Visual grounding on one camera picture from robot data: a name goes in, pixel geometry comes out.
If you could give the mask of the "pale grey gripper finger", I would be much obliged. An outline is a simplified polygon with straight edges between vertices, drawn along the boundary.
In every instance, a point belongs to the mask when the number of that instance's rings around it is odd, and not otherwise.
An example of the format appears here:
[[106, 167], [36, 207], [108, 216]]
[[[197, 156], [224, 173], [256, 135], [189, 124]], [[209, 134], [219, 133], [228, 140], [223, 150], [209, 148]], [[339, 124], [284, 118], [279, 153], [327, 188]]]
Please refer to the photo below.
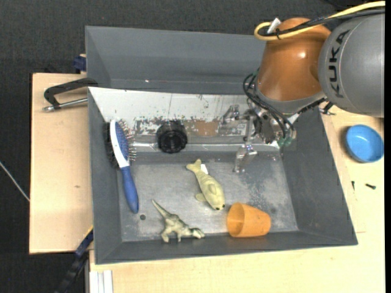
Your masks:
[[245, 170], [245, 166], [253, 161], [258, 154], [252, 144], [241, 145], [235, 154], [235, 163], [233, 172], [241, 173]]
[[238, 126], [243, 116], [240, 114], [239, 105], [233, 104], [229, 106], [228, 110], [220, 120], [221, 126]]

